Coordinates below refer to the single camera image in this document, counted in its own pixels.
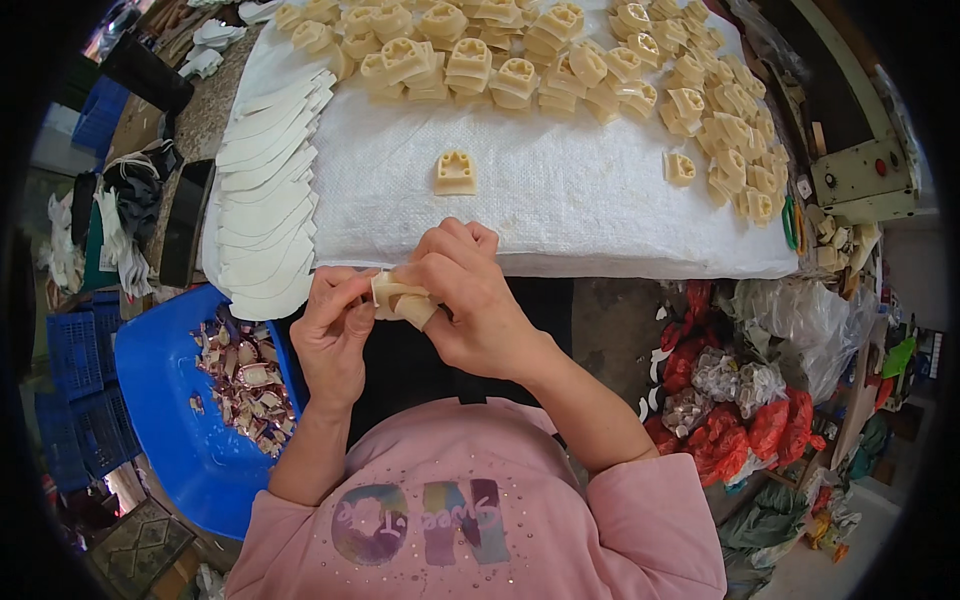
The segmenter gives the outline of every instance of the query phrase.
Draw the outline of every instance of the blue plastic crate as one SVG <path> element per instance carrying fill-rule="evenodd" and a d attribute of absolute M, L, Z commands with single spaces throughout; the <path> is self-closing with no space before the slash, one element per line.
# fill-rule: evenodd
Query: blue plastic crate
<path fill-rule="evenodd" d="M 47 317 L 47 347 L 54 384 L 68 400 L 104 389 L 93 313 Z"/>
<path fill-rule="evenodd" d="M 120 318 L 120 304 L 97 303 L 96 297 L 93 302 L 93 323 L 97 333 L 100 374 L 104 381 L 114 381 L 117 378 L 117 368 L 113 360 L 112 338 L 123 324 L 123 319 Z"/>
<path fill-rule="evenodd" d="M 71 141 L 92 149 L 98 158 L 105 158 L 129 97 L 130 92 L 124 86 L 101 77 L 86 97 Z"/>
<path fill-rule="evenodd" d="M 127 460 L 132 460 L 143 450 L 140 449 L 140 441 L 136 438 L 136 433 L 133 432 L 130 413 L 127 411 L 127 402 L 124 401 L 120 388 L 115 385 L 107 387 L 104 393 L 109 400 L 110 410 L 113 411 L 113 420 L 117 425 L 117 432 L 120 434 L 124 455 Z"/>
<path fill-rule="evenodd" d="M 36 394 L 36 423 L 50 476 L 60 492 L 82 490 L 90 483 L 73 430 L 73 411 L 60 394 Z"/>
<path fill-rule="evenodd" d="M 97 479 L 127 462 L 108 394 L 100 392 L 71 402 L 74 431 L 86 467 Z"/>

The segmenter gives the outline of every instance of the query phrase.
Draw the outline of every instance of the woman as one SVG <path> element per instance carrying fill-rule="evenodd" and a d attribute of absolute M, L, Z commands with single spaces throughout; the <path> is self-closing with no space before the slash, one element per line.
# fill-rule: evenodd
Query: woman
<path fill-rule="evenodd" d="M 396 276 L 452 314 L 437 311 L 423 330 L 447 365 L 514 381 L 542 408 L 437 399 L 380 422 L 347 452 L 351 412 L 364 416 L 353 405 L 370 387 L 373 273 L 318 269 L 290 331 L 310 402 L 253 502 L 228 595 L 723 597 L 691 457 L 661 458 L 630 407 L 530 324 L 494 262 L 497 242 L 448 218 Z M 585 492 L 558 432 L 590 473 Z"/>

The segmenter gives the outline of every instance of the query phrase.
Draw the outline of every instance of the plastic bag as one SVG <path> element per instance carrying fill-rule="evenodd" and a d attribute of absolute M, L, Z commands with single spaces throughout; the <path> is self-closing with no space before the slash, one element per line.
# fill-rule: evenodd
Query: plastic bag
<path fill-rule="evenodd" d="M 870 335 L 876 294 L 861 285 L 850 302 L 819 281 L 747 279 L 737 283 L 729 303 L 744 327 L 758 325 L 789 340 L 803 355 L 814 404 L 826 401 L 853 354 Z"/>
<path fill-rule="evenodd" d="M 714 402 L 733 402 L 740 393 L 740 375 L 733 357 L 719 348 L 706 347 L 697 357 L 690 383 Z"/>
<path fill-rule="evenodd" d="M 643 427 L 647 430 L 647 434 L 650 435 L 650 439 L 653 440 L 657 446 L 657 451 L 660 453 L 660 456 L 673 454 L 677 451 L 677 448 L 680 447 L 680 438 L 673 435 L 669 429 L 664 427 L 662 420 L 648 419 L 643 423 Z"/>
<path fill-rule="evenodd" d="M 790 416 L 787 418 L 786 428 L 777 447 L 777 453 L 780 456 L 777 462 L 779 467 L 785 467 L 803 456 L 807 442 L 818 450 L 826 447 L 823 438 L 810 435 L 810 425 L 813 424 L 813 404 L 810 401 L 810 394 L 798 392 L 792 388 L 787 388 L 786 393 L 790 396 Z"/>
<path fill-rule="evenodd" d="M 790 402 L 777 400 L 756 411 L 750 426 L 750 448 L 761 461 L 777 458 L 777 446 L 790 416 Z"/>
<path fill-rule="evenodd" d="M 685 438 L 707 419 L 712 409 L 713 402 L 709 398 L 697 394 L 693 388 L 686 388 L 667 397 L 660 419 L 675 436 Z"/>
<path fill-rule="evenodd" d="M 750 419 L 759 407 L 786 397 L 785 389 L 783 377 L 770 367 L 759 363 L 744 365 L 740 368 L 740 393 L 736 397 L 740 416 Z"/>

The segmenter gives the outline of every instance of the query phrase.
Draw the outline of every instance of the pink sweatshirt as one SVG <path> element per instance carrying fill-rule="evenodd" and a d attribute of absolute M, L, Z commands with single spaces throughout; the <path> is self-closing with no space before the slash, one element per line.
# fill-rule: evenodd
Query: pink sweatshirt
<path fill-rule="evenodd" d="M 581 491 L 541 409 L 436 400 L 377 425 L 319 507 L 260 492 L 228 597 L 723 598 L 688 454 Z"/>

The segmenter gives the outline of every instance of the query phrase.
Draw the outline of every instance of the red plastic bag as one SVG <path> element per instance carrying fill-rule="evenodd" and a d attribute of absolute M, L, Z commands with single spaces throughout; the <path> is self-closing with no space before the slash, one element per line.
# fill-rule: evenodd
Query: red plastic bag
<path fill-rule="evenodd" d="M 760 461 L 767 461 L 777 454 L 777 446 L 786 429 L 790 416 L 790 402 L 777 400 L 756 411 L 754 424 L 750 426 L 750 448 Z"/>
<path fill-rule="evenodd" d="M 780 456 L 778 467 L 789 465 L 804 455 L 806 443 L 810 442 L 810 425 L 813 424 L 813 400 L 810 394 L 798 392 L 789 386 L 786 394 L 790 398 L 790 416 L 777 445 Z"/>
<path fill-rule="evenodd" d="M 666 428 L 663 421 L 660 420 L 660 415 L 654 415 L 648 419 L 643 423 L 643 427 L 650 435 L 650 439 L 653 440 L 657 446 L 660 456 L 673 454 L 677 451 L 677 448 L 680 447 L 680 438 L 673 435 L 673 433 Z"/>
<path fill-rule="evenodd" d="M 667 357 L 666 368 L 663 369 L 663 390 L 668 396 L 679 394 L 684 388 L 690 387 L 690 377 L 693 376 L 697 356 L 707 346 L 720 346 L 712 332 L 682 342 Z"/>

